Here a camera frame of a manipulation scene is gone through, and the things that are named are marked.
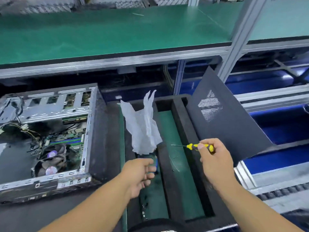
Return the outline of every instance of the gray metal box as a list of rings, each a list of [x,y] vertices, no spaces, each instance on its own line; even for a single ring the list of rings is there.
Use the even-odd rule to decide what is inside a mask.
[[[90,96],[87,103],[83,104],[84,93]],[[74,99],[67,101],[68,95],[72,94]],[[108,121],[106,104],[96,84],[9,94],[1,98],[1,104],[0,128],[14,119],[20,126],[44,124],[51,130],[56,130],[59,123],[61,127],[67,127],[62,122],[73,120],[77,126],[84,128],[80,129],[82,136],[71,141],[72,144],[80,143],[80,164],[73,165],[74,169],[69,170],[67,164],[64,171],[50,175],[34,175],[31,166],[38,157],[31,156],[27,139],[0,144],[0,203],[25,202],[104,182]],[[67,145],[66,140],[57,141],[55,145],[59,142],[64,142],[66,148],[72,147]]]

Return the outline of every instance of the white plastic wrap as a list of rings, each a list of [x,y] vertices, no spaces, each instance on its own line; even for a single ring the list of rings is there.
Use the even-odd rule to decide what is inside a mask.
[[[120,100],[126,128],[132,135],[133,151],[140,155],[149,155],[162,142],[158,127],[153,118],[152,102],[156,90],[149,98],[150,91],[144,97],[144,109],[134,111],[130,103]]]

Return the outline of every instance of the person's right hand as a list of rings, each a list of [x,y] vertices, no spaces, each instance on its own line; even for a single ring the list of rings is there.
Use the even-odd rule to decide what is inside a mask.
[[[213,145],[214,154],[210,154],[208,149],[202,144]],[[234,183],[233,160],[230,152],[218,138],[204,139],[197,146],[201,154],[204,174],[216,190]]]

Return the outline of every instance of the white label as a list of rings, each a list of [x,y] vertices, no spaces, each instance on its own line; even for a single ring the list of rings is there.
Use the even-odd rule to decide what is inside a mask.
[[[91,177],[83,177],[83,178],[71,179],[65,182],[58,182],[57,189],[70,187],[70,186],[74,186],[74,185],[78,185],[78,184],[82,184],[82,183],[86,183],[90,181],[91,181]]]

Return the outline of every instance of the screwdriver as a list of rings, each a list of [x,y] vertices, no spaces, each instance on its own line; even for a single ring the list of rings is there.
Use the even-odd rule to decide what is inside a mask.
[[[190,143],[189,145],[186,145],[186,146],[183,146],[183,145],[174,145],[174,144],[171,144],[172,146],[177,146],[177,147],[186,147],[190,150],[196,150],[198,151],[197,149],[197,144],[192,144]],[[214,146],[213,145],[208,145],[208,144],[203,144],[204,146],[207,147],[207,149],[209,150],[210,153],[213,153],[214,152]]]

